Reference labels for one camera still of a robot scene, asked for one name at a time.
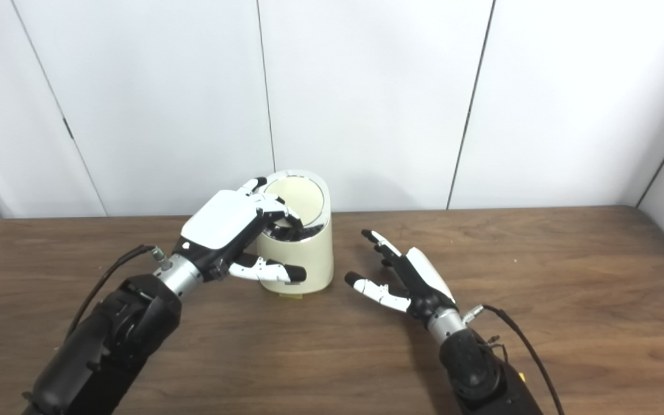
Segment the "robotic hand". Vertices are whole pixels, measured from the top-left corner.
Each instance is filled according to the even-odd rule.
[[[447,370],[463,415],[542,415],[519,373],[508,364],[508,360],[501,360],[493,352],[494,347],[503,347],[495,344],[497,337],[488,342],[483,341],[467,326],[484,309],[496,312],[510,326],[514,321],[503,310],[489,305],[478,305],[461,318],[450,289],[421,250],[412,248],[406,255],[402,255],[375,231],[365,229],[362,234],[375,244],[376,252],[382,253],[384,257],[382,264],[393,268],[406,289],[379,285],[356,273],[348,273],[345,281],[369,299],[408,313],[432,333],[440,345],[440,362]],[[512,329],[525,341],[545,375],[550,391],[554,392],[537,353],[516,323]],[[559,413],[562,413],[556,394],[553,394],[553,398],[556,399]]]
[[[108,415],[139,375],[148,357],[178,327],[182,300],[199,282],[235,276],[251,280],[305,281],[300,266],[282,265],[243,252],[266,226],[285,218],[301,228],[284,200],[254,193],[266,184],[251,179],[237,191],[219,191],[183,226],[173,255],[140,246],[114,263],[76,313],[66,341],[35,381],[24,413]],[[160,267],[127,278],[79,318],[106,279],[123,263],[152,252]]]

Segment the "black cable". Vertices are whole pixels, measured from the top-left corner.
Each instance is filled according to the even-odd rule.
[[[509,315],[506,314],[504,310],[497,309],[496,307],[487,304],[483,304],[483,308],[499,316],[501,320],[503,320],[504,323],[506,323],[516,333],[516,335],[518,335],[519,338],[522,339],[522,342],[524,342],[524,345],[527,347],[529,354],[532,355],[532,359],[534,360],[535,363],[537,363],[539,371],[542,372],[542,377],[545,378],[545,383],[548,384],[548,389],[550,389],[550,395],[553,396],[553,401],[555,401],[555,407],[557,408],[559,415],[565,415],[565,412],[563,411],[562,408],[562,404],[560,403],[560,397],[558,396],[558,392],[555,390],[555,386],[553,385],[553,381],[550,379],[550,375],[548,375],[548,371],[545,369],[545,365],[542,364],[542,360],[537,355],[537,352],[534,350],[534,347],[532,347],[532,344],[527,340],[527,336],[525,336],[524,333],[522,333],[519,326],[516,325],[514,320],[511,320],[511,317],[509,317]]]
[[[503,344],[494,344],[493,347],[501,347],[501,352],[504,355],[504,362],[509,363],[509,354],[506,352],[506,346]]]
[[[109,279],[109,277],[116,271],[117,268],[120,266],[124,265],[126,262],[131,260],[132,258],[135,258],[137,256],[140,256],[146,252],[150,252],[151,250],[154,250],[155,246],[153,245],[140,245],[139,247],[131,250],[130,252],[127,252],[126,254],[122,255],[119,257],[116,262],[112,266],[109,267],[108,270],[104,273],[104,275],[99,278],[99,281],[95,284],[94,288],[92,288],[92,291],[89,292],[89,295],[86,296],[84,303],[81,304],[81,307],[78,308],[78,311],[76,312],[76,315],[73,316],[73,321],[71,321],[71,326],[69,326],[68,331],[66,332],[66,339],[68,339],[69,336],[73,333],[74,330],[76,330],[76,326],[78,326],[78,323],[81,321],[81,317],[84,315],[84,312],[86,311],[86,308],[89,307],[90,302],[94,300],[94,297],[97,296],[99,290],[101,289],[102,286],[106,283],[106,281]]]

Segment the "cream-colored bin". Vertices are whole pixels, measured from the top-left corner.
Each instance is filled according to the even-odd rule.
[[[277,194],[299,216],[302,231],[291,233],[285,220],[258,236],[258,255],[289,265],[306,268],[306,281],[287,284],[261,281],[272,292],[309,294],[324,289],[332,282],[332,215],[327,184],[311,171],[284,170],[268,176],[260,193]]]

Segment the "wooden table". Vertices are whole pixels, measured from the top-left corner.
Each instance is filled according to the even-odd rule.
[[[182,217],[0,220],[0,414],[20,413],[105,266],[137,244],[169,249]],[[335,278],[282,299],[234,278],[205,284],[178,330],[151,358],[119,414],[458,413],[420,324],[350,289],[348,270],[385,281],[359,229],[416,245],[461,308],[488,303],[525,331],[566,413],[664,413],[664,234],[629,207],[334,215]],[[145,258],[124,277],[152,271]],[[501,334],[546,414],[545,384],[519,339]]]

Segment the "metal connector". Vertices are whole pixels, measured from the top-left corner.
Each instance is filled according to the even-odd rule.
[[[477,305],[476,307],[474,307],[474,309],[465,313],[465,315],[463,316],[463,323],[465,324],[470,323],[471,321],[475,320],[475,318],[478,317],[478,315],[482,312],[483,312],[483,305]]]
[[[173,262],[165,257],[163,250],[160,248],[155,247],[150,253],[153,255],[153,259],[159,263],[161,270],[168,271],[171,269],[171,266],[173,266]]]

